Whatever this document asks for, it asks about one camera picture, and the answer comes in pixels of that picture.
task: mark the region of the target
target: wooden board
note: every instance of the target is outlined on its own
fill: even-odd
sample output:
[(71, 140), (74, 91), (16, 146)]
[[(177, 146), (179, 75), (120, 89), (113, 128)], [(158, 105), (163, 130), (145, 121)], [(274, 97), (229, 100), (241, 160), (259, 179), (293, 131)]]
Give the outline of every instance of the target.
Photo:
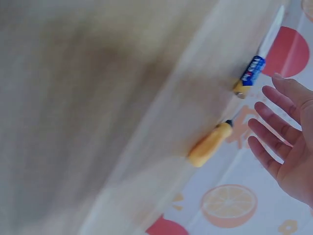
[(281, 2), (0, 2), (0, 233), (142, 234)]

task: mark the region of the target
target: tablecloth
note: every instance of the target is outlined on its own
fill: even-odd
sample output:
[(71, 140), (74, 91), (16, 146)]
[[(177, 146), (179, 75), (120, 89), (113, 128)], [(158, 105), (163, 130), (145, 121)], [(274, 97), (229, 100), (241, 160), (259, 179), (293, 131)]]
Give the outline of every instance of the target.
[(253, 135), (247, 121), (253, 117), (260, 120), (253, 108), (256, 101), (265, 102), (283, 119), (300, 128), (264, 97), (261, 87), (273, 86), (270, 77), (279, 72), (313, 90), (312, 51), (313, 0), (292, 0), (267, 56), (263, 74), (243, 101), (235, 119), (234, 133), (193, 175), (147, 234), (313, 234), (313, 211), (279, 188), (253, 156), (246, 141)]

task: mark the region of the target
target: hand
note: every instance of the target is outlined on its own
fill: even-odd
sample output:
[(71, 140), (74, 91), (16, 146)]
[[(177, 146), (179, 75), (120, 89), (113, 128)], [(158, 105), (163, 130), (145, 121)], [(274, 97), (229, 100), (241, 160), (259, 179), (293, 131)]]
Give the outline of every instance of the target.
[(249, 120), (249, 127), (284, 163), (277, 162), (256, 137), (249, 137), (248, 143), (279, 186), (291, 197), (313, 208), (313, 92), (279, 74), (275, 74), (272, 81), (276, 89), (264, 86), (264, 95), (298, 122), (302, 131), (290, 126), (264, 103), (257, 102), (255, 110), (260, 117), (293, 147), (279, 140), (256, 119)]

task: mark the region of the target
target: red circle print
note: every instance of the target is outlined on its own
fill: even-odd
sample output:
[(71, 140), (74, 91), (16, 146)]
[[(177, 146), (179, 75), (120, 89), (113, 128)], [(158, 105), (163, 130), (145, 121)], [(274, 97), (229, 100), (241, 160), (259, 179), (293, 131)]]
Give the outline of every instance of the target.
[(163, 218), (163, 215), (146, 231), (149, 235), (188, 235), (178, 223)]
[(309, 46), (302, 35), (292, 28), (281, 27), (263, 74), (273, 76), (278, 72), (283, 77), (295, 76), (306, 67), (309, 58)]

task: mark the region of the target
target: orange slice print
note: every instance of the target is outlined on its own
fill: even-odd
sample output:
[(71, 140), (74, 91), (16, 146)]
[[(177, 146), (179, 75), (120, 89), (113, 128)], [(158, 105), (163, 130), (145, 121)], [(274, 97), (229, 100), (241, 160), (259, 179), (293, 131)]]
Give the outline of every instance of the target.
[(313, 22), (313, 0), (302, 0), (302, 9), (307, 17)]
[(254, 215), (258, 204), (255, 194), (241, 185), (222, 185), (208, 191), (201, 210), (206, 219), (220, 228), (235, 228)]

